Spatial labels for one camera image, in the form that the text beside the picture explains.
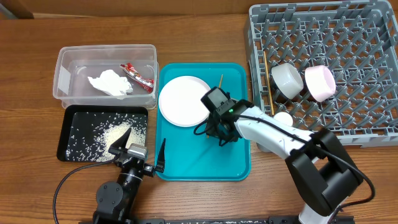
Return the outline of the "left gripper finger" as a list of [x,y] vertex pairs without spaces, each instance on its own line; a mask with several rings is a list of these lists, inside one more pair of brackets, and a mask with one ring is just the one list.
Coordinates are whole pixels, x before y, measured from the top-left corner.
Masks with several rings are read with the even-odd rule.
[[157,163],[155,170],[157,172],[163,173],[165,169],[165,143],[166,143],[166,138],[163,139],[162,145],[160,147],[158,156],[157,156]]
[[128,139],[130,137],[131,133],[131,128],[128,128],[127,131],[115,142],[110,145],[108,152],[110,154],[122,154],[128,151],[126,148],[126,144],[128,142]]

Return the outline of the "large white plate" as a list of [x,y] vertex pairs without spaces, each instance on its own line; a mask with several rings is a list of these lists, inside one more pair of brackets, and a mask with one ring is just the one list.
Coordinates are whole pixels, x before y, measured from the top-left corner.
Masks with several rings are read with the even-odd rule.
[[209,115],[201,98],[210,91],[202,79],[181,76],[169,81],[161,90],[159,109],[162,116],[179,127],[196,126]]

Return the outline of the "wooden chopstick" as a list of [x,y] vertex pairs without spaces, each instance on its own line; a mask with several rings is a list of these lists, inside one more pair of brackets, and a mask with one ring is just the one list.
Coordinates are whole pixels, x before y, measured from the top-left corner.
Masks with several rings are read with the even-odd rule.
[[223,74],[221,74],[221,78],[220,78],[220,82],[219,82],[218,88],[221,88],[221,86],[222,86],[222,81],[223,81]]
[[266,51],[265,50],[263,50],[263,56],[264,56],[267,88],[268,88],[269,106],[270,106],[271,116],[274,116],[275,112],[274,112],[273,99],[272,99],[271,80],[270,80],[268,63],[267,63],[267,55],[266,55]]

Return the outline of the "white cup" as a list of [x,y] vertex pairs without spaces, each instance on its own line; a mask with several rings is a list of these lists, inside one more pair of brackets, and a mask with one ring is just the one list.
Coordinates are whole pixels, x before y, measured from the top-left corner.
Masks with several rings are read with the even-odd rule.
[[292,126],[294,122],[293,117],[287,112],[278,112],[273,116],[273,118],[288,126]]

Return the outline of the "white napkin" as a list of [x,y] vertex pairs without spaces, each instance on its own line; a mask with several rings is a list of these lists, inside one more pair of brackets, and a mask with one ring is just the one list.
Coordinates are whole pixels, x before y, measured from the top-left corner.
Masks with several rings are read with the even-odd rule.
[[98,78],[88,77],[89,83],[110,96],[124,96],[133,92],[126,77],[120,77],[114,70],[105,70]]

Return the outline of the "red sauce packet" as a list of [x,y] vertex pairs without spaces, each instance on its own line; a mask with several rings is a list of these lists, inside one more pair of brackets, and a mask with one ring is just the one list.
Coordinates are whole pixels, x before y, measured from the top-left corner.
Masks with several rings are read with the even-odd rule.
[[135,82],[140,84],[146,92],[151,93],[154,89],[154,80],[150,78],[144,78],[131,63],[120,64],[121,69],[132,78]]

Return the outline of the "grey bowl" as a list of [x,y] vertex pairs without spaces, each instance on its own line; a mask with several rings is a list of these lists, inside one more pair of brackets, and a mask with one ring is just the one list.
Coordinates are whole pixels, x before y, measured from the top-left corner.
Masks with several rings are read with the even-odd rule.
[[303,80],[298,70],[289,63],[271,68],[274,83],[288,99],[295,98],[303,90]]

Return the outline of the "pink bowl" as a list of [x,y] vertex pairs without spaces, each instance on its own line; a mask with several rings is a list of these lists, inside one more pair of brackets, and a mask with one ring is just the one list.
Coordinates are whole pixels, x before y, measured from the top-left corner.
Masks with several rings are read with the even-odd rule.
[[335,94],[335,79],[328,67],[308,67],[305,69],[304,77],[310,94],[317,102],[325,101]]

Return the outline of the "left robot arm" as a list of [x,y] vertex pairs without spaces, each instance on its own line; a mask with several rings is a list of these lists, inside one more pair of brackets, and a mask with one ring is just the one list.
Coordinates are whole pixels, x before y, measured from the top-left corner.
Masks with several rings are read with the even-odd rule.
[[162,141],[156,164],[148,164],[146,147],[127,143],[131,131],[127,129],[108,149],[121,171],[116,181],[106,182],[97,190],[93,223],[133,223],[130,212],[144,176],[154,177],[165,169],[166,140]]

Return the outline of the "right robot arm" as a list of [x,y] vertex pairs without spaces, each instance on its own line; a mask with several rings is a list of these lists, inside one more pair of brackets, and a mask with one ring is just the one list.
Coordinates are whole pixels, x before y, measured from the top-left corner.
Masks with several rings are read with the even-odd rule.
[[364,180],[328,129],[314,133],[286,125],[247,100],[232,99],[218,87],[205,93],[201,102],[210,112],[204,132],[218,138],[220,146],[247,139],[285,161],[305,202],[300,223],[331,223]]

